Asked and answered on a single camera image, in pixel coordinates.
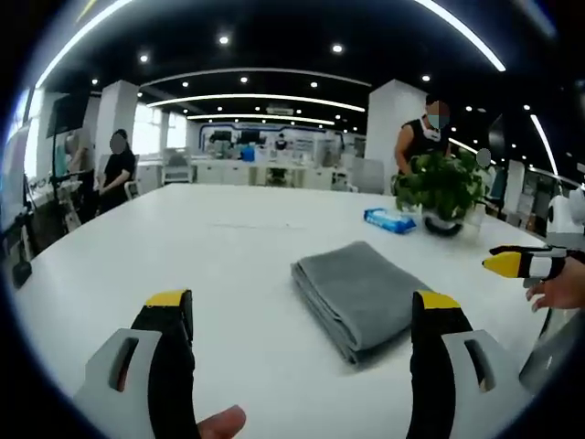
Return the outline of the person's left hand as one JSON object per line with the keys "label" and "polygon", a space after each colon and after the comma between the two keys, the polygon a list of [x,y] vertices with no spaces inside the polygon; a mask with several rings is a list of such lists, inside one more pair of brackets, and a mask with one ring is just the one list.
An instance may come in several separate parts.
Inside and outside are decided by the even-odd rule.
{"label": "person's left hand", "polygon": [[233,405],[199,422],[197,429],[201,439],[232,439],[246,421],[246,413],[238,405]]}

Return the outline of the person's right hand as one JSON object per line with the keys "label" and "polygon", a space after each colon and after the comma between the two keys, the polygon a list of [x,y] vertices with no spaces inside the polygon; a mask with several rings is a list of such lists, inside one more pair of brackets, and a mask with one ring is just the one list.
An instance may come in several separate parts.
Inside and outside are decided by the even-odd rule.
{"label": "person's right hand", "polygon": [[527,290],[527,301],[533,298],[535,298],[532,304],[533,312],[541,308],[583,308],[584,264],[568,257],[557,277],[535,284]]}

